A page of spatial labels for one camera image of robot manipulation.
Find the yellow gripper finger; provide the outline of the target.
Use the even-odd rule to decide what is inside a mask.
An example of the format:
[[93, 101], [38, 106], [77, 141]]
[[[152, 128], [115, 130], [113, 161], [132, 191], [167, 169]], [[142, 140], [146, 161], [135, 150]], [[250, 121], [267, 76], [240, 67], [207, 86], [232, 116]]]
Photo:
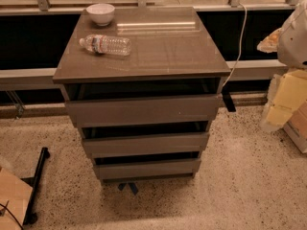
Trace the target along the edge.
[[261, 40], [257, 45], [257, 50], [263, 53], [276, 53], [279, 45], [281, 29], [278, 28]]

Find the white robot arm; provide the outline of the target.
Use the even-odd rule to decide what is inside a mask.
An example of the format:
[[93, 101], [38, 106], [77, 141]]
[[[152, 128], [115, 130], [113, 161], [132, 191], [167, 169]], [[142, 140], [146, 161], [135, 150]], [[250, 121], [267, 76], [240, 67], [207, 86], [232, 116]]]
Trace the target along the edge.
[[277, 52], [288, 67], [307, 68], [307, 0], [300, 2], [283, 25], [257, 45], [264, 53]]

